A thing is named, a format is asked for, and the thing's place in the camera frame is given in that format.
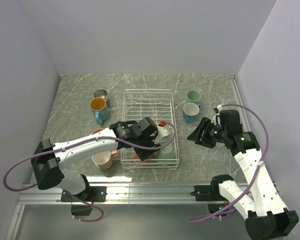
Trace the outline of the pale green tumbler cup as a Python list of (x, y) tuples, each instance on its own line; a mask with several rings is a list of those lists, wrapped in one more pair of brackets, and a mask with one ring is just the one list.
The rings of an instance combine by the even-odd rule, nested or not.
[(173, 160), (175, 159), (175, 150), (172, 144), (161, 148), (156, 154), (155, 158), (158, 160)]

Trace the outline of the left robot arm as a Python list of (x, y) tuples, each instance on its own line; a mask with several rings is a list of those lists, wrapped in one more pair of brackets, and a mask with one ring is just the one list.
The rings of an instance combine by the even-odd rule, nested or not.
[(157, 125), (145, 117), (139, 122), (118, 121), (98, 133), (69, 142), (51, 143), (44, 139), (31, 158), (37, 187), (58, 187), (85, 201), (91, 195), (88, 180), (83, 174), (69, 171), (68, 165), (88, 156), (128, 148), (133, 148), (140, 160), (147, 160), (162, 148), (160, 143), (168, 136), (165, 123)]

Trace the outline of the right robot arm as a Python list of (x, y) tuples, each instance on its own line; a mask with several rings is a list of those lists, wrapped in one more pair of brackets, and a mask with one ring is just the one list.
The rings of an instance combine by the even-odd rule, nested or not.
[(210, 194), (216, 200), (227, 200), (240, 213), (252, 240), (289, 235), (299, 216), (279, 196), (262, 159), (258, 140), (251, 131), (243, 130), (237, 110), (221, 110), (214, 120), (203, 117), (187, 140), (210, 149), (221, 143), (230, 150), (248, 187), (242, 191), (230, 175), (218, 175), (210, 182)]

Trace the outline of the salmon mug white inside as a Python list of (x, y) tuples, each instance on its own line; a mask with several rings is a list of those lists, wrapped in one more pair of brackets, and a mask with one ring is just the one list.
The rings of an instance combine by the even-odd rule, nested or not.
[(149, 156), (147, 159), (145, 160), (141, 160), (139, 155), (138, 154), (135, 154), (133, 157), (132, 157), (132, 160), (131, 162), (133, 164), (136, 164), (137, 166), (145, 166), (147, 163), (154, 163), (155, 160), (155, 154), (153, 153), (151, 156)]

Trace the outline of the blue patterned mug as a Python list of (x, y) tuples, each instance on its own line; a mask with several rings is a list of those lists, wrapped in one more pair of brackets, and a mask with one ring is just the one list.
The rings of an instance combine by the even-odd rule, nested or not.
[(183, 106), (182, 117), (186, 124), (193, 123), (200, 112), (200, 103), (188, 102)]

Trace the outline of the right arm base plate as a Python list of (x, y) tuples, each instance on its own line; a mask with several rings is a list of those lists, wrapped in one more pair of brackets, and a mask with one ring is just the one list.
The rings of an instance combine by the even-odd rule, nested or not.
[(214, 185), (195, 185), (194, 191), (190, 193), (195, 197), (196, 202), (214, 202), (225, 201), (226, 198), (221, 196), (219, 188)]

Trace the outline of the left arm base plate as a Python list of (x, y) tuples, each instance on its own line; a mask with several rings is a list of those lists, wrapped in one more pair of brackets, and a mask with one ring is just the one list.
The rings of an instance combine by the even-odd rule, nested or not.
[[(77, 195), (74, 195), (81, 201), (85, 202), (105, 202), (107, 195), (107, 187), (106, 186), (91, 186), (89, 191), (83, 191)], [(68, 191), (63, 190), (60, 198), (61, 202), (77, 202)]]

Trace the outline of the light green cup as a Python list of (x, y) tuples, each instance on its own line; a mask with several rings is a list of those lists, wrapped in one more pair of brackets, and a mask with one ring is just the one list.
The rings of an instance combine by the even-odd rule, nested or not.
[(201, 94), (196, 90), (189, 90), (186, 94), (187, 103), (199, 103), (201, 100)]

